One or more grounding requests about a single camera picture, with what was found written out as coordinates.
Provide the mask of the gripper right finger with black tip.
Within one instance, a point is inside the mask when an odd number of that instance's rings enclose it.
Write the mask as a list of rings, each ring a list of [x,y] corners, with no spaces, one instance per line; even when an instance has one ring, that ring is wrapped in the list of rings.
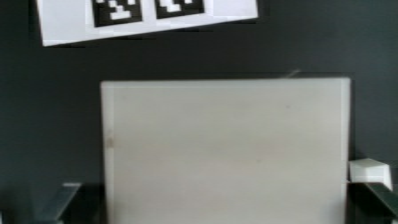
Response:
[[[346,224],[398,224],[398,191],[390,166],[365,158],[347,162]]]

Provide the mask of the gripper left finger with black tip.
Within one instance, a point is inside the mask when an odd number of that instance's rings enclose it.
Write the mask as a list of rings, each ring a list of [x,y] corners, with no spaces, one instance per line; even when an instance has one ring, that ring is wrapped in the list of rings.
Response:
[[[44,208],[33,217],[33,221],[28,224],[65,224],[65,214],[79,189],[79,183],[68,182],[60,185],[49,202],[45,203]]]

